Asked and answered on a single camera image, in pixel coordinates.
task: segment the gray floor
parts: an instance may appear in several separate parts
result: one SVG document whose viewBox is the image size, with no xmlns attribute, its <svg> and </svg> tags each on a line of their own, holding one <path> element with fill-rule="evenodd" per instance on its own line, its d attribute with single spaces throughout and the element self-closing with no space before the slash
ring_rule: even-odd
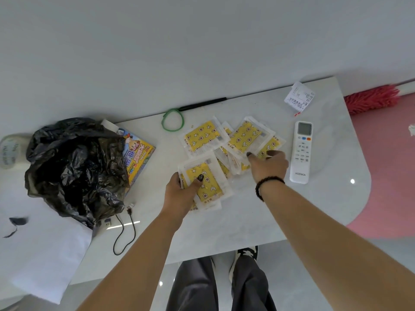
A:
<svg viewBox="0 0 415 311">
<path fill-rule="evenodd" d="M 415 238 L 372 240 L 372 242 L 415 272 Z M 216 265 L 215 276 L 220 311 L 231 310 L 228 271 L 233 256 L 233 252 L 227 252 L 213 257 Z M 287 241 L 260 246 L 258 265 L 267 274 L 270 292 L 278 311 L 331 310 Z M 157 288 L 151 311 L 165 310 L 178 267 L 178 263 L 164 267 L 160 278 L 163 285 Z M 34 297 L 25 297 L 19 311 L 74 311 L 98 283 L 99 281 L 92 281 L 70 286 L 59 306 Z"/>
</svg>

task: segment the green band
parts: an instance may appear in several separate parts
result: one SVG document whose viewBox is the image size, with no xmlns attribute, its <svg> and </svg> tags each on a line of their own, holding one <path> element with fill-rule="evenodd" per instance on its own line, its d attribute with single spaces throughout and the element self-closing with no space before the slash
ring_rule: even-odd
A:
<svg viewBox="0 0 415 311">
<path fill-rule="evenodd" d="M 172 112 L 177 112 L 181 117 L 182 117 L 182 125 L 178 128 L 178 129 L 176 129 L 176 130 L 169 130 L 169 129 L 167 129 L 165 126 L 164 126 L 164 120 L 167 118 L 167 116 L 170 114 L 170 113 L 172 113 Z M 169 132 L 176 132 L 176 131 L 178 131 L 178 130 L 180 130 L 182 127 L 183 127 L 183 125 L 184 125 L 184 117 L 183 117 L 183 115 L 181 114 L 181 112 L 178 110 L 178 109 L 176 109 L 176 108 L 173 108 L 173 109 L 170 109 L 169 111 L 167 111 L 165 114 L 164 114 L 164 116 L 163 116 L 163 119 L 161 120 L 161 126 L 163 127 L 163 129 L 164 130 L 166 130 L 166 131 L 169 131 Z"/>
</svg>

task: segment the person's left hand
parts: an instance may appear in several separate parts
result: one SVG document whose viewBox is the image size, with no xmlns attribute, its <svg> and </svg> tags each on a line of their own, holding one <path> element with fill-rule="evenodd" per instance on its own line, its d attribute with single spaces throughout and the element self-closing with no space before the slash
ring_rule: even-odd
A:
<svg viewBox="0 0 415 311">
<path fill-rule="evenodd" d="M 178 224 L 180 227 L 184 216 L 189 212 L 193 204 L 196 192 L 199 190 L 202 182 L 195 179 L 187 188 L 180 187 L 179 173 L 175 172 L 170 182 L 166 185 L 166 193 L 164 194 L 164 204 L 160 215 L 167 215 L 168 218 Z"/>
</svg>

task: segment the white air conditioner remote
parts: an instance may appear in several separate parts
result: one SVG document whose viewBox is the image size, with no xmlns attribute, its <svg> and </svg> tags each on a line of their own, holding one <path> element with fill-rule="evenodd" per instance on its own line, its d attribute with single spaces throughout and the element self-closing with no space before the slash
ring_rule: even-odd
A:
<svg viewBox="0 0 415 311">
<path fill-rule="evenodd" d="M 306 184 L 310 175 L 311 140 L 313 124 L 297 121 L 294 128 L 293 155 L 291 156 L 290 180 Z"/>
</svg>

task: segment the pant leg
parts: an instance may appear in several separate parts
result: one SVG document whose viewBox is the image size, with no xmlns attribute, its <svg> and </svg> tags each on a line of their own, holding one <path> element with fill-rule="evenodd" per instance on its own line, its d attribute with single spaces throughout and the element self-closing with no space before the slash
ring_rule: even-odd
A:
<svg viewBox="0 0 415 311">
<path fill-rule="evenodd" d="M 218 311 L 210 257 L 184 261 L 177 271 L 166 311 Z"/>
<path fill-rule="evenodd" d="M 249 256 L 242 255 L 236 261 L 232 296 L 232 311 L 276 311 L 267 277 Z"/>
</svg>

